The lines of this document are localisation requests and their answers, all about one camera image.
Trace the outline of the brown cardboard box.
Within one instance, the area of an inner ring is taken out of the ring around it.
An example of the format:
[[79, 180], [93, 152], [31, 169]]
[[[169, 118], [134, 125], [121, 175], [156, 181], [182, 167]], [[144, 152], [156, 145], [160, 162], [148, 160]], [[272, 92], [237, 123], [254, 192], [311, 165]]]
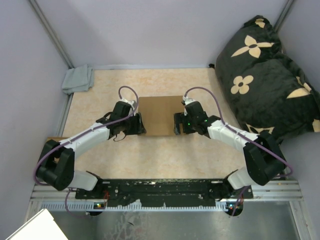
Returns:
[[182, 113], [181, 95], [144, 96], [139, 98], [138, 112], [146, 130], [145, 137], [168, 137], [175, 135], [174, 114]]

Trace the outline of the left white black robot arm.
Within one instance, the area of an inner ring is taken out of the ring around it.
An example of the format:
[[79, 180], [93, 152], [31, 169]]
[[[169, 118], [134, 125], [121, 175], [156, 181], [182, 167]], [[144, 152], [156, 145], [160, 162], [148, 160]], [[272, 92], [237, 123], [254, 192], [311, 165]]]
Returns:
[[86, 130], [63, 140], [48, 140], [41, 152], [40, 159], [33, 172], [38, 185], [49, 185], [57, 191], [67, 188], [86, 190], [92, 198], [103, 195], [104, 186], [98, 183], [99, 177], [88, 171], [75, 169], [75, 161], [82, 154], [98, 144], [115, 138], [120, 133], [125, 136], [141, 135], [146, 132], [138, 103], [134, 100], [119, 100], [113, 111]]

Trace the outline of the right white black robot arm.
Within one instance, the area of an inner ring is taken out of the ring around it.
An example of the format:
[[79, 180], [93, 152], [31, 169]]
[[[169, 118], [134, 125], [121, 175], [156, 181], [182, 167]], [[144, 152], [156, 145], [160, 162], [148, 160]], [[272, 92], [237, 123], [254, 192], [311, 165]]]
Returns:
[[286, 168], [286, 160], [267, 131], [251, 133], [235, 128], [221, 117], [208, 116], [200, 102], [182, 98], [184, 112], [174, 114], [176, 135], [198, 133], [212, 140], [223, 142], [244, 154], [245, 166], [224, 178], [223, 193], [228, 198], [236, 197], [241, 188], [257, 184], [266, 185], [279, 177]]

